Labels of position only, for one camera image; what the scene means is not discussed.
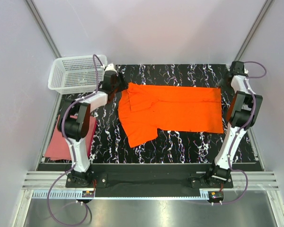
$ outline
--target orange shirt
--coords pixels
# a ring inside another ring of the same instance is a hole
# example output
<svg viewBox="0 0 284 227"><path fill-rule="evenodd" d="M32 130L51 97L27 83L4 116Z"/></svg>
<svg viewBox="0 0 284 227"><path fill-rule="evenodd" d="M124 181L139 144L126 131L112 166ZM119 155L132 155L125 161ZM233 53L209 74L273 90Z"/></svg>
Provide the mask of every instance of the orange shirt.
<svg viewBox="0 0 284 227"><path fill-rule="evenodd" d="M219 88L129 83L118 112L131 148L157 138L157 129L223 133Z"/></svg>

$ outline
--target white robotic arm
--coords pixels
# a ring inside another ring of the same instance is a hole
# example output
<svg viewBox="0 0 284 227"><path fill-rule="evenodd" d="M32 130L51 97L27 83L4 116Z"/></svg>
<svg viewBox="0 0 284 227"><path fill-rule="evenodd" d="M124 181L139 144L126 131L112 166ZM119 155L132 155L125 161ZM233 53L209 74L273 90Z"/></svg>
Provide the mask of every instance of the white robotic arm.
<svg viewBox="0 0 284 227"><path fill-rule="evenodd" d="M109 64L105 68L104 78L99 84L98 92L93 92L84 98L76 100L65 100L58 120L59 131L62 131L62 119L67 109L73 102L78 102L67 113L64 123L64 131L67 136L65 140L69 145L72 166L74 166L71 172L72 179L78 178L81 182L90 182L90 179L87 179L89 178L87 172L90 168L90 161L87 156L85 143L85 137L89 131L90 113L100 106L109 103L114 98L116 92L121 92L127 88L128 85L123 75L117 73L113 64Z"/></svg>
<svg viewBox="0 0 284 227"><path fill-rule="evenodd" d="M229 179L232 161L239 143L248 128L254 125L263 100L262 96L256 95L251 89L243 62L234 61L232 63L230 72L222 80L220 86L224 84L234 89L235 96L227 112L227 133L222 147L204 176L206 183L213 187L225 183ZM253 93L256 103L254 103L251 93Z"/></svg>

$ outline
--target gray wall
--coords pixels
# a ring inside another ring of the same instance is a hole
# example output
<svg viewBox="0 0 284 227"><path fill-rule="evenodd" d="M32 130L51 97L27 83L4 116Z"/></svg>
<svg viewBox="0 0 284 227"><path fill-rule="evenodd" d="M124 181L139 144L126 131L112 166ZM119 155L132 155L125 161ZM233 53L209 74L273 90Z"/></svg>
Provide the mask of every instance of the gray wall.
<svg viewBox="0 0 284 227"><path fill-rule="evenodd" d="M56 96L47 88L53 60L25 2L0 0L0 227L36 164Z"/></svg>
<svg viewBox="0 0 284 227"><path fill-rule="evenodd" d="M61 55L229 63L265 0L34 0Z"/></svg>
<svg viewBox="0 0 284 227"><path fill-rule="evenodd" d="M263 95L263 104L254 126L266 169L275 172L284 200L284 0L276 0L242 60L259 61L268 74L251 81L253 90ZM260 75L260 67L246 65L249 75Z"/></svg>

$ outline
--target red cloth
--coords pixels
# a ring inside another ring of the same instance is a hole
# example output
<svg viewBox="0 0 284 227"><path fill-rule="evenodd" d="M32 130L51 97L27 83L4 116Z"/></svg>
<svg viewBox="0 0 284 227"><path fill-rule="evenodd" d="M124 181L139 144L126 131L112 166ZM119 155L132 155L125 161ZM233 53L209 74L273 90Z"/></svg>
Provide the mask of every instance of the red cloth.
<svg viewBox="0 0 284 227"><path fill-rule="evenodd" d="M91 143L93 141L96 125L97 125L96 119L94 117L90 117L89 131L85 137L86 150L88 156L90 154ZM51 160L60 160L60 159L71 160L70 149L67 145L67 142L65 141L65 138L62 136L62 133L58 131L57 125L55 127L55 130L53 131L52 140L44 156L49 157Z"/></svg>

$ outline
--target metal floor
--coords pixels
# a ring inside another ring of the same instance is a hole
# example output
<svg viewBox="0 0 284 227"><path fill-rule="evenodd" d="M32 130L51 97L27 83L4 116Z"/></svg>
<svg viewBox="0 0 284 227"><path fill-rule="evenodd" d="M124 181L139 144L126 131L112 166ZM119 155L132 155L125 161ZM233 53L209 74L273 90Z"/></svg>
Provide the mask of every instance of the metal floor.
<svg viewBox="0 0 284 227"><path fill-rule="evenodd" d="M225 201L238 197L235 192L225 192ZM71 200L51 200L52 211L59 211ZM274 215L266 192L247 191L238 202L231 205L211 206L206 201L122 201L94 200L89 207L83 227L276 227ZM82 220L85 209L73 204L56 214L67 224ZM44 199L32 199L25 227L60 227L49 217Z"/></svg>

